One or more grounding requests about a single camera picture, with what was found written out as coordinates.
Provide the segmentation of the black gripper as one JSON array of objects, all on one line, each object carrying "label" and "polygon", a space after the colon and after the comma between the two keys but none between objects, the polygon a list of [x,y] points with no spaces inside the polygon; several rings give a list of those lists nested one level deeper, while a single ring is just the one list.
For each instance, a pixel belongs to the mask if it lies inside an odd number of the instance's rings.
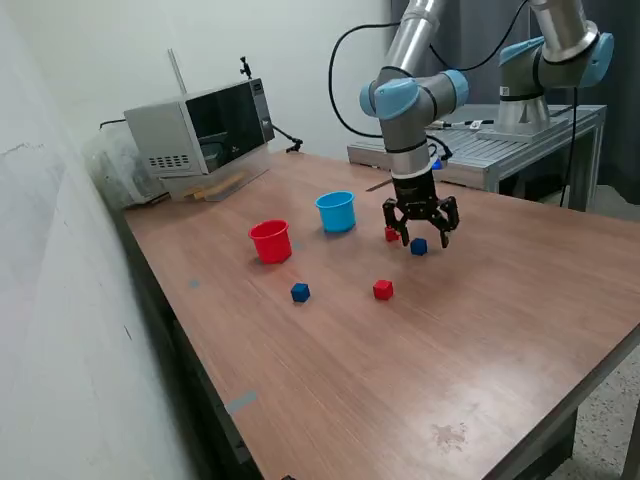
[{"label": "black gripper", "polygon": [[[449,234],[459,225],[459,212],[456,198],[448,196],[438,199],[435,180],[431,170],[412,178],[393,178],[396,201],[388,198],[383,203],[386,227],[393,230],[404,246],[409,244],[407,220],[430,220],[439,231],[442,248],[449,245]],[[400,219],[396,209],[402,212]]]}]

